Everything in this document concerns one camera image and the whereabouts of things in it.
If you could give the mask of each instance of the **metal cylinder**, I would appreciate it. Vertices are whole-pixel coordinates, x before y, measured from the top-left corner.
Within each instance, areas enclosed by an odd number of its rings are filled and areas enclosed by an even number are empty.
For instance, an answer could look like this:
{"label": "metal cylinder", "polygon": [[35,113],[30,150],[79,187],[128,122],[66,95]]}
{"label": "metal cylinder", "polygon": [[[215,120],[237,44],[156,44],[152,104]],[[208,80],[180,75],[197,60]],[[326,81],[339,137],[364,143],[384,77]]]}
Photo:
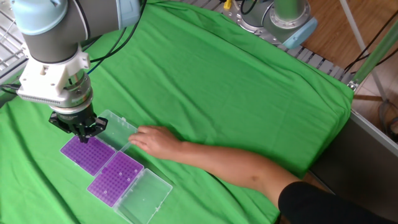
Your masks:
{"label": "metal cylinder", "polygon": [[274,0],[276,16],[285,22],[298,19],[305,10],[307,0]]}

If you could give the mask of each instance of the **green cloth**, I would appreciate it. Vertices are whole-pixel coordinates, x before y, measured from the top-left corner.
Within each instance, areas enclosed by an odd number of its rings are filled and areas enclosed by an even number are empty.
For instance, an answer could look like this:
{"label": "green cloth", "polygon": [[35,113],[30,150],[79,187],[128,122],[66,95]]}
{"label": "green cloth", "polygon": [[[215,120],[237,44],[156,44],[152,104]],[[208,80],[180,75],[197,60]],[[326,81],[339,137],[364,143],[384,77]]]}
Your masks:
{"label": "green cloth", "polygon": [[[89,53],[104,55],[119,32]],[[147,5],[136,33],[91,75],[94,109],[131,124],[163,125],[179,138],[256,152],[303,177],[349,118],[344,84],[238,27],[180,2]],[[47,105],[0,109],[0,222],[126,223],[86,188],[93,177],[62,155],[71,138],[48,123]],[[130,147],[173,185],[151,223],[273,223],[259,192]]]}

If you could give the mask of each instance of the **gray metal panel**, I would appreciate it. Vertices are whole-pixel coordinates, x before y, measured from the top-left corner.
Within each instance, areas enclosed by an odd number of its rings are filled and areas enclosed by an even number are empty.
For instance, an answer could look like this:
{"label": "gray metal panel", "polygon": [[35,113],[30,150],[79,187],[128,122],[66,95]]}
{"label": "gray metal panel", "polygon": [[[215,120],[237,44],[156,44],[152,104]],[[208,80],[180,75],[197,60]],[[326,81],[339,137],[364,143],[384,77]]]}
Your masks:
{"label": "gray metal panel", "polygon": [[331,70],[331,68],[333,67],[333,63],[329,62],[328,60],[325,60],[321,67],[319,67],[319,70],[325,72],[326,74],[329,75],[329,72]]}
{"label": "gray metal panel", "polygon": [[323,57],[315,54],[310,61],[308,62],[309,65],[314,66],[315,68],[318,68],[319,64],[321,63]]}
{"label": "gray metal panel", "polygon": [[217,6],[217,8],[215,8],[213,11],[222,13],[224,10],[224,4],[220,4],[219,6]]}
{"label": "gray metal panel", "polygon": [[209,10],[213,10],[215,8],[217,8],[217,6],[221,4],[220,0],[211,0],[209,3],[206,4],[205,7],[203,7],[204,9],[209,9]]}
{"label": "gray metal panel", "polygon": [[203,7],[209,0],[197,0],[193,3],[194,6]]}
{"label": "gray metal panel", "polygon": [[353,77],[354,77],[354,74],[346,73],[346,74],[344,74],[343,78],[341,79],[341,82],[344,84],[348,84],[349,81],[351,81],[351,79],[353,79]]}
{"label": "gray metal panel", "polygon": [[185,2],[187,4],[192,4],[194,3],[196,0],[183,0],[182,2]]}
{"label": "gray metal panel", "polygon": [[398,222],[398,146],[355,111],[311,171],[338,196]]}
{"label": "gray metal panel", "polygon": [[303,49],[303,47],[302,46],[298,46],[298,47],[296,47],[294,49],[288,50],[287,53],[290,54],[293,57],[297,57],[297,56],[299,56],[299,52],[301,51],[301,49]]}
{"label": "gray metal panel", "polygon": [[340,67],[339,66],[335,66],[332,70],[331,70],[331,72],[330,72],[330,76],[331,77],[334,77],[334,76],[336,76],[336,74],[338,73],[338,71],[340,70]]}
{"label": "gray metal panel", "polygon": [[304,50],[297,56],[297,59],[299,59],[299,60],[303,59],[308,51],[309,51],[309,49],[304,48]]}
{"label": "gray metal panel", "polygon": [[303,62],[307,63],[309,61],[311,55],[312,55],[312,51],[308,50],[308,52],[304,55],[304,57],[301,58],[301,60]]}
{"label": "gray metal panel", "polygon": [[287,51],[287,47],[285,47],[285,46],[282,45],[282,44],[280,44],[280,45],[278,46],[278,48],[281,49],[281,50],[283,50],[284,52]]}
{"label": "gray metal panel", "polygon": [[340,80],[340,77],[344,74],[344,70],[342,68],[339,68],[335,75],[335,79]]}

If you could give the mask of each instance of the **wooden floor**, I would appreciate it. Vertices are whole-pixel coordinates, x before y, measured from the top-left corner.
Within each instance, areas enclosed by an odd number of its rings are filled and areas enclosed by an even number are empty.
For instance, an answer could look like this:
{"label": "wooden floor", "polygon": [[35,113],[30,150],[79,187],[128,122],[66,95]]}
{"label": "wooden floor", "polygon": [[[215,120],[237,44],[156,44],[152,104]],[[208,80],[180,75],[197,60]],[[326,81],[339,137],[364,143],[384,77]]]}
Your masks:
{"label": "wooden floor", "polygon": [[[334,64],[345,68],[361,52],[355,36],[348,24],[347,18],[338,0],[308,0],[312,14],[318,20],[318,27],[314,34],[304,43],[304,46],[318,55],[330,60]],[[377,34],[384,23],[398,10],[397,0],[349,0],[351,12],[368,44]],[[383,37],[393,22],[381,34]],[[380,42],[375,41],[370,52]],[[351,71],[357,71],[361,63],[355,65]],[[375,71],[379,75],[382,86],[390,102],[398,105],[398,54],[378,66]],[[353,109],[359,112],[376,127],[381,128],[378,107],[381,99],[373,77],[369,76],[356,91]],[[398,111],[389,109],[386,121],[398,116]]]}

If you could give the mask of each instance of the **finger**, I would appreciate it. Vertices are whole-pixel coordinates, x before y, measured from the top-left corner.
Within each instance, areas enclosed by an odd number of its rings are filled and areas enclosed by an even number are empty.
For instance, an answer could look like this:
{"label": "finger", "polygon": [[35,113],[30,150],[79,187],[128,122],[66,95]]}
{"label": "finger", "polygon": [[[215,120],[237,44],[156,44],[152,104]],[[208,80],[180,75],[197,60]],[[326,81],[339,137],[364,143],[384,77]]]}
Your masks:
{"label": "finger", "polygon": [[145,133],[135,133],[130,135],[129,141],[140,141],[140,142],[147,142],[147,134]]}
{"label": "finger", "polygon": [[131,144],[138,146],[138,148],[140,148],[144,151],[148,151],[148,149],[149,149],[148,145],[143,142],[140,142],[137,140],[131,140],[130,142],[131,142]]}
{"label": "finger", "polygon": [[140,132],[140,133],[148,133],[148,132],[151,132],[152,130],[153,130],[153,128],[151,126],[141,125],[138,127],[138,132]]}

